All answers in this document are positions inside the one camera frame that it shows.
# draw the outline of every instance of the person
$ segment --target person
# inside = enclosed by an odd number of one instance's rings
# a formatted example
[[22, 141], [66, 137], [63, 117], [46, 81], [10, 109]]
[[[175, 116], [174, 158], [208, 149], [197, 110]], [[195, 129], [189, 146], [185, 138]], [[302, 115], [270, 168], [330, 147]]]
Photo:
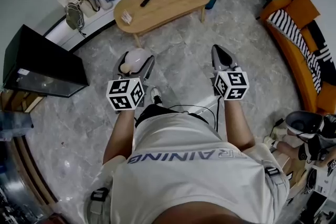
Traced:
[[276, 148], [290, 158], [317, 161], [317, 166], [326, 167], [336, 159], [336, 117], [326, 115], [323, 117], [323, 123], [323, 129], [320, 133], [316, 133], [313, 138], [305, 139], [301, 137], [303, 144], [298, 147], [292, 147], [282, 141], [286, 135], [297, 136], [288, 128], [274, 127], [271, 135], [264, 138], [264, 143], [268, 148]]
[[121, 111], [83, 206], [85, 223], [274, 223], [289, 182], [256, 144], [239, 101], [225, 101], [227, 142], [198, 115], [153, 104]]

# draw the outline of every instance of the gray marble floor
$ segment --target gray marble floor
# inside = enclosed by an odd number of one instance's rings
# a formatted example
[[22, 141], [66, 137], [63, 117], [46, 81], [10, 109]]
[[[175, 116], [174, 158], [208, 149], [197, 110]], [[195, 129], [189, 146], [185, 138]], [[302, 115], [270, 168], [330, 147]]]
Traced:
[[[263, 26], [255, 20], [265, 0], [217, 0], [202, 24], [192, 13], [141, 37], [156, 59], [148, 85], [157, 86], [166, 106], [197, 104], [216, 110], [210, 82], [211, 47], [235, 53], [247, 71], [250, 89], [241, 102], [256, 139], [269, 134], [274, 122], [300, 105], [290, 73]], [[106, 99], [107, 82], [116, 60], [134, 48], [131, 35], [117, 26], [105, 30], [76, 54], [83, 59], [90, 86], [69, 99], [47, 97], [32, 112], [34, 131], [28, 143], [49, 187], [60, 199], [55, 210], [72, 223], [83, 193], [101, 166], [116, 115]], [[150, 96], [145, 101], [149, 104]], [[185, 107], [181, 110], [193, 110]], [[138, 108], [139, 115], [143, 108]], [[212, 125], [210, 112], [198, 110]], [[223, 105], [219, 133], [225, 139]], [[297, 209], [288, 209], [295, 216]]]

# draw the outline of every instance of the glass surface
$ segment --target glass surface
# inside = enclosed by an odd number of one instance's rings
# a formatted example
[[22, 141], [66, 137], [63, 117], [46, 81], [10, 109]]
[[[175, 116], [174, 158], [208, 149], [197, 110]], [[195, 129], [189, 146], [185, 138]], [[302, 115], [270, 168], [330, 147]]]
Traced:
[[17, 73], [12, 86], [22, 90], [65, 97], [72, 95], [83, 87], [82, 85], [47, 77], [35, 72], [29, 72], [27, 75]]

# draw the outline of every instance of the striped blanket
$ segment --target striped blanket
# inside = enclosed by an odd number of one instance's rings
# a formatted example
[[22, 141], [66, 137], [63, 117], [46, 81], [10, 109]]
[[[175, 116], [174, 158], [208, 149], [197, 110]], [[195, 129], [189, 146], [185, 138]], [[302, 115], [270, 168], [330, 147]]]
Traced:
[[314, 87], [317, 93], [319, 93], [321, 91], [321, 70], [317, 61], [318, 59], [314, 54], [310, 53], [307, 44], [300, 33], [300, 29], [283, 9], [279, 9], [272, 13], [267, 21], [300, 49], [311, 72]]

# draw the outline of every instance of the sneaker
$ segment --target sneaker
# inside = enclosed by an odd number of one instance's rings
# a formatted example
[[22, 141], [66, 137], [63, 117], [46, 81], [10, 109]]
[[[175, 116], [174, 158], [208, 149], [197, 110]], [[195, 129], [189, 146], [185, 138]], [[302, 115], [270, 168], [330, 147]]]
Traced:
[[162, 100], [161, 100], [161, 93], [158, 90], [158, 88], [154, 87], [151, 91], [151, 99], [153, 104], [163, 106]]
[[274, 139], [272, 139], [271, 137], [269, 136], [265, 136], [264, 137], [264, 141], [263, 143], [270, 149], [272, 146], [273, 146], [273, 143], [275, 142]]
[[274, 140], [282, 141], [282, 139], [287, 134], [286, 128], [274, 127], [270, 137]]

